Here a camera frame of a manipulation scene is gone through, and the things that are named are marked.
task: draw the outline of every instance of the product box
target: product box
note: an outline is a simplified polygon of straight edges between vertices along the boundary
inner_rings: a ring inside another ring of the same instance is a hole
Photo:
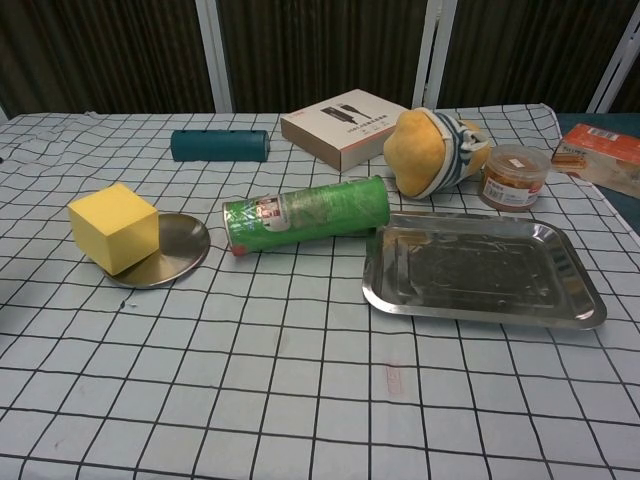
[[[405,110],[352,90],[283,116],[282,136],[343,172],[381,154]]]
[[[560,141],[558,171],[640,198],[640,139],[578,124]]]

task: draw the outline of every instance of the plastic jar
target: plastic jar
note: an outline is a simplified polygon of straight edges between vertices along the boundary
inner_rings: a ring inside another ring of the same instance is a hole
[[[480,183],[480,198],[507,212],[528,210],[538,199],[551,161],[522,145],[498,145],[491,150]]]

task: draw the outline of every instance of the plush toy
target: plush toy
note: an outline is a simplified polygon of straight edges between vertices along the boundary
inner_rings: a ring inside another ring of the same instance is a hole
[[[398,190],[424,198],[476,173],[489,158],[487,137],[470,122],[417,108],[398,117],[384,158]]]

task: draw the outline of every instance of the table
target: table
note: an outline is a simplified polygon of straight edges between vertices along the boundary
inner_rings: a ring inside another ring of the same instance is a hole
[[[459,109],[550,152],[544,105]],[[175,129],[271,132],[269,161],[177,163]],[[398,195],[382,157],[340,175],[275,114],[20,116],[0,126],[0,477],[640,478],[640,242],[586,182],[531,212],[567,233],[607,305],[595,331],[392,317],[361,293],[364,240],[236,259],[224,201],[381,175],[392,207],[496,215],[477,179]],[[115,181],[201,219],[191,276],[119,288],[65,205]]]

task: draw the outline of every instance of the chip can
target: chip can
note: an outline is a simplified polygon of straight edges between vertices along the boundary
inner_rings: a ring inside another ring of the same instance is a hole
[[[222,207],[231,252],[249,252],[389,222],[387,189],[379,176],[279,195],[227,202]]]

